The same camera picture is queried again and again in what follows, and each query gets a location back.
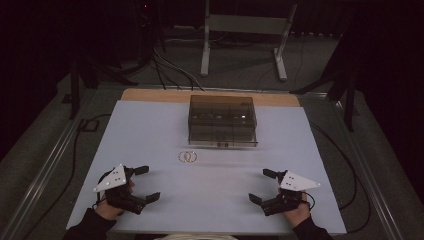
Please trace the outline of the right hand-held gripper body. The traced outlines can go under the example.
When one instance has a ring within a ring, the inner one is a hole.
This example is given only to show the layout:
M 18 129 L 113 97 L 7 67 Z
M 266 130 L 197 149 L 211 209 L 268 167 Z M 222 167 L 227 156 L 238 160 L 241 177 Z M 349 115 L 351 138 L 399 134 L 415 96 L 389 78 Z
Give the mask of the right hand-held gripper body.
M 320 183 L 290 171 L 277 172 L 279 193 L 270 200 L 262 201 L 260 207 L 266 216 L 296 209 L 302 202 L 302 192 L 318 188 Z

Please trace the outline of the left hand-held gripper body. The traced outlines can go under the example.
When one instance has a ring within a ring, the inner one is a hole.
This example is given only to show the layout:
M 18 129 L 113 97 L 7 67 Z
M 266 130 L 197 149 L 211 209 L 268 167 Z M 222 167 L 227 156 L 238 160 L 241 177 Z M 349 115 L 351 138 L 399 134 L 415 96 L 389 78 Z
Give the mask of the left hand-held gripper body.
M 106 172 L 93 189 L 97 194 L 94 210 L 101 200 L 106 199 L 113 207 L 140 214 L 146 203 L 143 199 L 132 195 L 133 174 L 133 168 L 127 168 L 122 164 Z

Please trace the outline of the dark transparent drawer box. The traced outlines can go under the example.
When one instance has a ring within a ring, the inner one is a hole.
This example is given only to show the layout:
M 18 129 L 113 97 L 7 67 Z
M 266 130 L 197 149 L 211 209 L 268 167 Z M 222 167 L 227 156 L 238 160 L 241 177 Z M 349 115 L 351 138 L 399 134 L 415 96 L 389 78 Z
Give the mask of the dark transparent drawer box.
M 188 143 L 218 148 L 256 147 L 257 119 L 252 97 L 192 95 Z

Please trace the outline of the person's right hand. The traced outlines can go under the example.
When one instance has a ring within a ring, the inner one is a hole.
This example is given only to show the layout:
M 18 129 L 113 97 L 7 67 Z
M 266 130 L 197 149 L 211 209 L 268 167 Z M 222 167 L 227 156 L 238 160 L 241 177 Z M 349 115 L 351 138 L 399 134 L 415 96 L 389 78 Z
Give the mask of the person's right hand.
M 307 202 L 307 194 L 305 192 L 302 193 L 302 202 L 298 205 L 296 209 L 291 211 L 287 211 L 283 213 L 283 216 L 288 221 L 292 228 L 297 227 L 304 220 L 308 219 L 310 214 L 310 207 Z

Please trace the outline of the person's left hand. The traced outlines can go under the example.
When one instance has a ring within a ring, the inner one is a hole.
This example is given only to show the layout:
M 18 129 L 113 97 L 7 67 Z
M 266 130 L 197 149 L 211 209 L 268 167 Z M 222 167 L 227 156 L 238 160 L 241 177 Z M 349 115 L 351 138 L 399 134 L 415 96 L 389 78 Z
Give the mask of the person's left hand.
M 103 199 L 97 204 L 95 212 L 106 220 L 115 220 L 124 213 L 124 210 L 109 205 L 107 200 Z

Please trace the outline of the white table mat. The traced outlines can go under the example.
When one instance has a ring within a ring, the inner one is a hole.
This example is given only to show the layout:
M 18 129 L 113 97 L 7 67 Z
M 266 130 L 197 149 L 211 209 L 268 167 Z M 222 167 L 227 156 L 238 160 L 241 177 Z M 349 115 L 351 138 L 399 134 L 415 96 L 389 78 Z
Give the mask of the white table mat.
M 76 225 L 96 200 L 99 178 L 123 164 L 147 165 L 134 177 L 138 196 L 159 192 L 141 214 L 126 213 L 114 229 L 131 233 L 212 233 L 283 235 L 290 227 L 281 215 L 266 216 L 248 194 L 263 199 L 278 193 L 263 169 L 290 171 L 321 184 L 311 190 L 314 222 L 332 234 L 345 233 L 326 170 L 301 107 L 259 106 L 258 145 L 207 148 L 188 143 L 186 103 L 120 101 L 115 105 L 69 219 Z

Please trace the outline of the black tripod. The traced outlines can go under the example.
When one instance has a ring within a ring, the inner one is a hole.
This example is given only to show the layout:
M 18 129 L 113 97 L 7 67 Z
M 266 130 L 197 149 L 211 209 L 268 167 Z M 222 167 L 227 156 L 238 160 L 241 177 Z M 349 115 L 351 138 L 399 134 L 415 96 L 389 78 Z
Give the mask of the black tripod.
M 357 39 L 347 30 L 340 38 L 333 54 L 327 62 L 323 73 L 318 80 L 295 90 L 291 94 L 303 95 L 319 86 L 332 82 L 326 97 L 329 101 L 339 101 L 345 97 L 344 123 L 353 132 L 353 107 L 355 98 L 355 85 L 358 73 L 360 51 L 355 47 Z
M 71 105 L 70 120 L 76 118 L 81 107 L 80 81 L 83 81 L 89 89 L 96 89 L 100 84 L 96 76 L 96 71 L 100 71 L 122 85 L 136 86 L 135 82 L 120 76 L 93 58 L 87 55 L 75 55 L 70 63 L 70 93 L 63 98 L 63 103 L 69 103 Z

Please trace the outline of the grey metal stand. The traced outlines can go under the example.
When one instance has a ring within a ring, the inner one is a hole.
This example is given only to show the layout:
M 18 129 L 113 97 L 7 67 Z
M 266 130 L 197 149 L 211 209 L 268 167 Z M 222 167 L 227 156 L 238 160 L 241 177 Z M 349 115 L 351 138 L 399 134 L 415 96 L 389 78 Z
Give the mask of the grey metal stand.
M 296 2 L 291 3 L 288 14 L 284 18 L 223 15 L 210 13 L 210 0 L 205 0 L 204 46 L 200 74 L 202 76 L 209 74 L 211 31 L 280 35 L 280 44 L 273 49 L 273 54 L 279 80 L 286 81 L 288 77 L 283 60 L 283 50 L 291 30 L 297 6 Z

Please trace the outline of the aluminium floor rail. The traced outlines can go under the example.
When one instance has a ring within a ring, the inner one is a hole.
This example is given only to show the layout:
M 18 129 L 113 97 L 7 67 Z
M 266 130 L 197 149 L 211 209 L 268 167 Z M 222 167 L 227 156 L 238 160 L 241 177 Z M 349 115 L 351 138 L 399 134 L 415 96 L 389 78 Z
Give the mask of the aluminium floor rail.
M 58 98 L 42 111 L 0 163 L 0 240 L 19 240 L 77 128 Z
M 382 223 L 388 240 L 404 240 L 397 223 L 394 220 L 393 214 L 387 204 L 381 189 L 379 188 L 375 176 L 370 168 L 369 162 L 366 159 L 365 152 L 360 146 L 359 136 L 357 131 L 351 132 L 344 122 L 344 107 L 340 102 L 335 102 L 332 106 L 335 112 L 337 121 L 346 137 L 349 148 L 354 155 L 355 162 L 359 165 L 358 172 L 368 193 L 368 197 L 374 206 L 374 209 Z

